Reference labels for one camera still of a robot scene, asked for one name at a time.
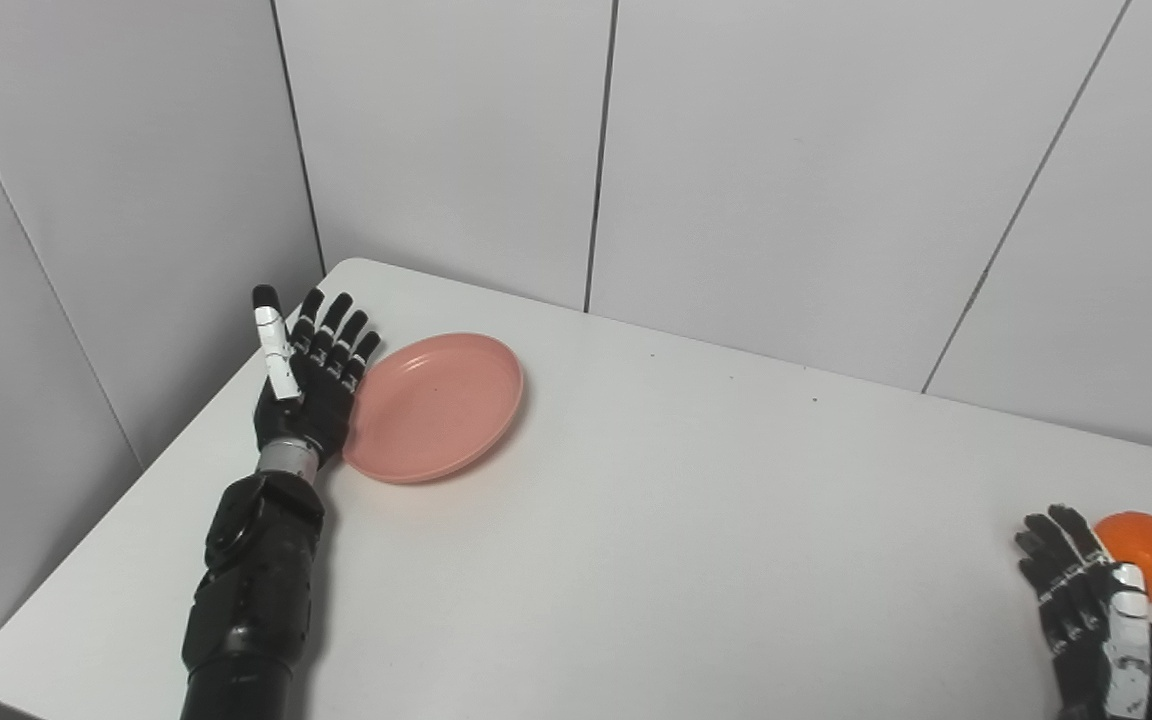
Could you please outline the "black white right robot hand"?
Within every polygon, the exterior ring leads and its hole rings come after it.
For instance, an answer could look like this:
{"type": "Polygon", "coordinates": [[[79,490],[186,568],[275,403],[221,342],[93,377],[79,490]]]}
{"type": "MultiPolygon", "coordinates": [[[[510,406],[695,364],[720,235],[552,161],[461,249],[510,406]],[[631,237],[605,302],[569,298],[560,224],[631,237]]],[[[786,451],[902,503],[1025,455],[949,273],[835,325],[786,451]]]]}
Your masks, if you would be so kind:
{"type": "Polygon", "coordinates": [[[1036,593],[1060,719],[1152,719],[1149,582],[1111,555],[1079,511],[1052,503],[1014,536],[1036,593]]]}

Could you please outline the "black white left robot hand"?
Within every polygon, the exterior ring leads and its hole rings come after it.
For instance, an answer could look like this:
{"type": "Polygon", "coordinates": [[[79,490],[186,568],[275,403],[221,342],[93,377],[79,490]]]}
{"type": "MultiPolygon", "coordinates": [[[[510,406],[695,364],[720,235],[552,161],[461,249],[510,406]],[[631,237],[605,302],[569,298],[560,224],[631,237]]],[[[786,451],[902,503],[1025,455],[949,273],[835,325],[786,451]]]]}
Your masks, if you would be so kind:
{"type": "Polygon", "coordinates": [[[296,445],[324,468],[343,450],[357,389],[381,338],[349,293],[328,301],[312,288],[288,324],[278,293],[259,285],[253,310],[266,361],[253,410],[256,445],[264,455],[296,445]]]}

